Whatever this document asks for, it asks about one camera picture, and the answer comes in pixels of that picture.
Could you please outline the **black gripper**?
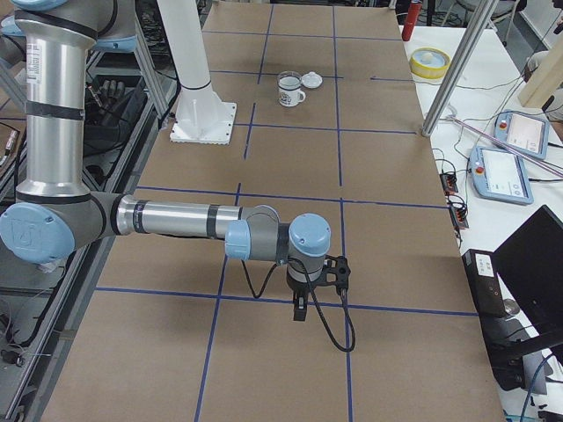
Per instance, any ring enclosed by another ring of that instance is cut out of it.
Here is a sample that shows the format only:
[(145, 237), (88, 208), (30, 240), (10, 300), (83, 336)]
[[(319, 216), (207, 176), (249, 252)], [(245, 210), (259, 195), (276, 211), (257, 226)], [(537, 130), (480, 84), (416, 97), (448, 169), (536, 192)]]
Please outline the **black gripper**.
[(309, 286), (306, 282), (291, 280), (289, 287), (293, 292), (293, 320), (304, 321), (307, 315)]

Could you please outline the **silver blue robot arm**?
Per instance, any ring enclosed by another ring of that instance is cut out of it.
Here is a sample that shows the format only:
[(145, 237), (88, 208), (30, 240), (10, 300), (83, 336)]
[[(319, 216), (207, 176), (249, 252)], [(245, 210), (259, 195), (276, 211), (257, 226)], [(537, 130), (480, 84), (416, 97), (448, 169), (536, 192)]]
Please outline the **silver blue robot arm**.
[(286, 266), (294, 318), (306, 317), (326, 282), (331, 230), (315, 214), (280, 221), (268, 206), (138, 200), (94, 193), (82, 180), (85, 67), (102, 40), (135, 48), (131, 1), (17, 1), (26, 37), (26, 178), (1, 216), (1, 238), (20, 259), (46, 264), (109, 236), (131, 233), (219, 239), (229, 258)]

